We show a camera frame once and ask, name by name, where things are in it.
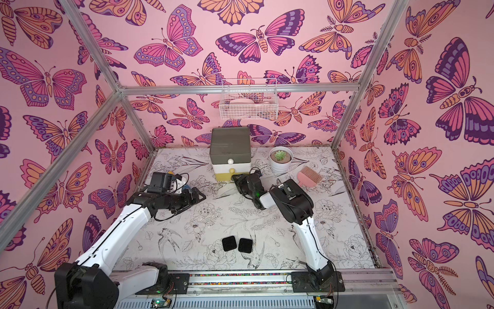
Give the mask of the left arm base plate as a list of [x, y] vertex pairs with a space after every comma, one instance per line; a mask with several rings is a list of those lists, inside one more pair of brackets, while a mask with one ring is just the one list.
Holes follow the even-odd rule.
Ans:
[[171, 273], [163, 283], [157, 283], [155, 293], [164, 295], [185, 295], [190, 283], [189, 273]]

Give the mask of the three-tier drawer cabinet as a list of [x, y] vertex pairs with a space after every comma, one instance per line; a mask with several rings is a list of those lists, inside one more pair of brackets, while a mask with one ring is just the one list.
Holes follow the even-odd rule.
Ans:
[[213, 129], [210, 161], [218, 182], [230, 182], [233, 175], [249, 173], [252, 168], [249, 129], [247, 127]]

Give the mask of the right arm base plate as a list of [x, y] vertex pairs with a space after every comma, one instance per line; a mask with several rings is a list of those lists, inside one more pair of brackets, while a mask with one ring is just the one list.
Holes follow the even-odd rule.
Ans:
[[291, 279], [292, 290], [296, 293], [330, 293], [345, 292], [342, 274], [333, 272], [326, 277], [320, 277], [309, 272], [292, 272]]

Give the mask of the black brooch box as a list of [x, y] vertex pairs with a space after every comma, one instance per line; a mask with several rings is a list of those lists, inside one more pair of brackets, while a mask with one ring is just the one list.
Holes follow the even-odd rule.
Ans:
[[253, 240], [248, 238], [241, 238], [238, 244], [238, 250], [241, 253], [250, 254], [253, 250]]
[[221, 240], [221, 243], [223, 246], [223, 250], [225, 252], [229, 252], [229, 251], [235, 250], [237, 248], [237, 242], [236, 242], [235, 236], [228, 236], [226, 238], [223, 238]]

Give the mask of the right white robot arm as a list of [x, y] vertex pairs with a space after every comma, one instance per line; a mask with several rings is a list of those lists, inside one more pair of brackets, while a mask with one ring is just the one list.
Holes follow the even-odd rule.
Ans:
[[315, 290], [324, 290], [331, 286], [331, 280], [337, 278], [334, 263], [325, 256], [317, 237], [313, 218], [314, 203], [310, 196], [293, 180], [288, 179], [280, 185], [265, 190], [261, 183], [261, 173], [232, 176], [237, 191], [251, 200], [258, 210], [277, 207], [283, 218], [292, 224], [297, 233], [302, 251], [306, 256], [306, 268], [309, 282]]

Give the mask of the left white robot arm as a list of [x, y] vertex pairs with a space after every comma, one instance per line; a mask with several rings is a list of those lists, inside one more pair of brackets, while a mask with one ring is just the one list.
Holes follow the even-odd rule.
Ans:
[[58, 308], [114, 308], [123, 299], [146, 288], [172, 290], [165, 264], [144, 263], [140, 268], [113, 274], [114, 266], [127, 246], [160, 210], [181, 214], [206, 200], [196, 187], [189, 187], [179, 175], [153, 173], [151, 183], [132, 195], [120, 216], [85, 253], [55, 272]]

